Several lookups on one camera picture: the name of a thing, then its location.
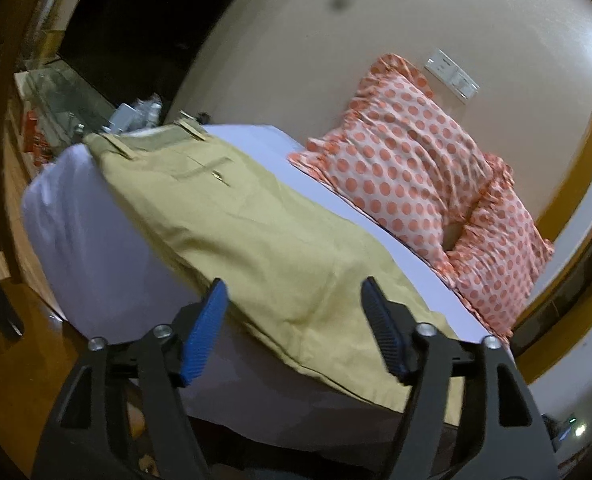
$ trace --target wall switch plate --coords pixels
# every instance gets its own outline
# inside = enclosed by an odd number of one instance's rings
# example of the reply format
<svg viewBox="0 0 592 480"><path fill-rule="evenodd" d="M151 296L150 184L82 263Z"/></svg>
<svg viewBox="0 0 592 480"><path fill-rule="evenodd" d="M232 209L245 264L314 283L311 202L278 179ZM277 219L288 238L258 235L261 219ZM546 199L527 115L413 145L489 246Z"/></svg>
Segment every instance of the wall switch plate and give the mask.
<svg viewBox="0 0 592 480"><path fill-rule="evenodd" d="M480 86L442 50L436 49L425 63L425 68L445 83L463 103L467 103L480 89Z"/></svg>

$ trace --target metal bolt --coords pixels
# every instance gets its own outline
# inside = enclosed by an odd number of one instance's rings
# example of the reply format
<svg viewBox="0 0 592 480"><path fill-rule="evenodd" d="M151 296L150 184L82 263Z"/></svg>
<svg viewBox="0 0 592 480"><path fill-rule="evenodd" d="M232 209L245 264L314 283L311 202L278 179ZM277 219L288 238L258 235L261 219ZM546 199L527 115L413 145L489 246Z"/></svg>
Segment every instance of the metal bolt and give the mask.
<svg viewBox="0 0 592 480"><path fill-rule="evenodd" d="M169 325L158 325L154 328L154 335L158 339L164 339L165 337L169 337L172 335L173 330Z"/></svg>
<svg viewBox="0 0 592 480"><path fill-rule="evenodd" d="M488 335L483 338L483 345L492 350L498 350L503 344L500 339L493 335Z"/></svg>
<svg viewBox="0 0 592 480"><path fill-rule="evenodd" d="M87 344L87 348L89 348L92 352L102 350L106 346L107 340L104 337L94 337L92 339L89 339L89 343Z"/></svg>
<svg viewBox="0 0 592 480"><path fill-rule="evenodd" d="M419 323L416 325L416 332L425 337L431 337L438 333L438 330L431 323Z"/></svg>

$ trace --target bed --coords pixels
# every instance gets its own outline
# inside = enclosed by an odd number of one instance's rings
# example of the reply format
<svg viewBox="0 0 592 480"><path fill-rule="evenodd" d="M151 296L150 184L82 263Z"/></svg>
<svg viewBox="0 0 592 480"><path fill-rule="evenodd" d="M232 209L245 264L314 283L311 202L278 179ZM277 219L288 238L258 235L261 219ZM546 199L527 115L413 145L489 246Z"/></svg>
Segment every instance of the bed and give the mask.
<svg viewBox="0 0 592 480"><path fill-rule="evenodd" d="M477 342L488 334L422 260L287 161L288 153L302 149L294 139L272 126L206 129L294 190L370 232L429 309L443 313L459 338ZM102 335L111 343L140 338L197 300L114 203L84 145L68 148L56 164L45 168L26 190L22 210L29 240L60 308L84 336ZM229 324L223 327L203 375L182 395L189 415L252 440L293 449L387 443L399 421L398 413L345 396L287 368Z"/></svg>

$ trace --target pink pillow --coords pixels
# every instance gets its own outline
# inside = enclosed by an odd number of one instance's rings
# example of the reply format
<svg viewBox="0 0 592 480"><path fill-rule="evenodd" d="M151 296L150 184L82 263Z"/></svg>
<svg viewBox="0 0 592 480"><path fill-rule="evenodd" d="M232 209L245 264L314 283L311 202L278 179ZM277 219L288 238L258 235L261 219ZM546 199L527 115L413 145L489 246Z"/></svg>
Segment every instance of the pink pillow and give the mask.
<svg viewBox="0 0 592 480"><path fill-rule="evenodd" d="M497 176L447 254L461 295L498 335L511 337L554 249L514 192L511 168L496 156L486 157Z"/></svg>
<svg viewBox="0 0 592 480"><path fill-rule="evenodd" d="M309 139L289 160L447 275L443 226L467 219L492 170L432 96L415 67L383 56L361 80L343 126Z"/></svg>

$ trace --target pillow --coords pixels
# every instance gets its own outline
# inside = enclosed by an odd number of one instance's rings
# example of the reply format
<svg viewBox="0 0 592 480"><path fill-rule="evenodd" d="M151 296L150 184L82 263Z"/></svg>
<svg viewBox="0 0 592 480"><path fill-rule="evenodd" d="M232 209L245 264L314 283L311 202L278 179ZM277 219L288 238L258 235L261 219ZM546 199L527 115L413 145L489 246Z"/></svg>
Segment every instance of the pillow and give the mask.
<svg viewBox="0 0 592 480"><path fill-rule="evenodd" d="M432 96L415 67L383 56L361 80L342 127L288 158L448 273L443 226L466 220L492 170Z"/></svg>
<svg viewBox="0 0 592 480"><path fill-rule="evenodd" d="M458 291L498 335L508 338L554 249L514 192L511 168L493 155L486 157L500 171L447 255Z"/></svg>

